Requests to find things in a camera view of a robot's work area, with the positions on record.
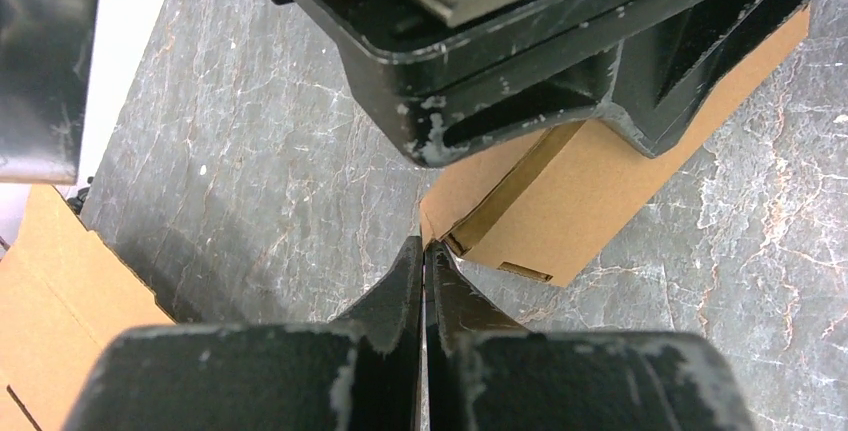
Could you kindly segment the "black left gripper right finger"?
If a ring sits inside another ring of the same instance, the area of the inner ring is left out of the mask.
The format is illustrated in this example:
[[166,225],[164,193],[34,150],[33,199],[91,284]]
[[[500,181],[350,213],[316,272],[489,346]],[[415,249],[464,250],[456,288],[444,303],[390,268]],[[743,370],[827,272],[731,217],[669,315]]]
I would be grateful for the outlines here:
[[680,332],[531,331],[424,251],[434,430],[750,430],[729,364]]

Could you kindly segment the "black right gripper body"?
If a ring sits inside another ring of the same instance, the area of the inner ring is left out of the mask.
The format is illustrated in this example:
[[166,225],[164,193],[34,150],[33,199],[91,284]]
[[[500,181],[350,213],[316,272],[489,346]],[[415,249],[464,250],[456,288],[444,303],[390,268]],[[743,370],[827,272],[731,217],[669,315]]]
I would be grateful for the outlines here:
[[428,168],[597,119],[618,46],[704,1],[273,0],[333,39],[357,103]]

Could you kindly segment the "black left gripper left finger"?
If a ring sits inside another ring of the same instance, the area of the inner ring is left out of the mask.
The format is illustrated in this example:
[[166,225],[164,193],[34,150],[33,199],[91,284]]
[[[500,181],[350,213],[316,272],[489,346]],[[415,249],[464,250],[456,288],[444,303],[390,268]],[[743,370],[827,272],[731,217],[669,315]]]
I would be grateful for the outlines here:
[[129,329],[93,366],[68,430],[415,430],[423,248],[323,323]]

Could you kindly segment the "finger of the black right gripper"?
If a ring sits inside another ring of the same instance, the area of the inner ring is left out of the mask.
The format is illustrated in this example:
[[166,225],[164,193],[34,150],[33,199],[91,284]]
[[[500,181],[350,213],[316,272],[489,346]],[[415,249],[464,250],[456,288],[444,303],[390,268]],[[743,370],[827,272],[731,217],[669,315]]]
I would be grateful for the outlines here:
[[811,0],[706,0],[617,48],[596,117],[641,154],[675,147],[718,82]]

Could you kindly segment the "brown cardboard box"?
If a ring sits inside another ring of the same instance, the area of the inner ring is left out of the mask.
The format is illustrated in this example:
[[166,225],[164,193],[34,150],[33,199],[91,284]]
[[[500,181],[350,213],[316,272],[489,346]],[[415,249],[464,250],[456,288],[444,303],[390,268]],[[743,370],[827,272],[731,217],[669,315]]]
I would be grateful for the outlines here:
[[424,243],[554,286],[570,283],[807,36],[803,7],[722,78],[657,158],[597,121],[537,131],[448,166],[420,204]]

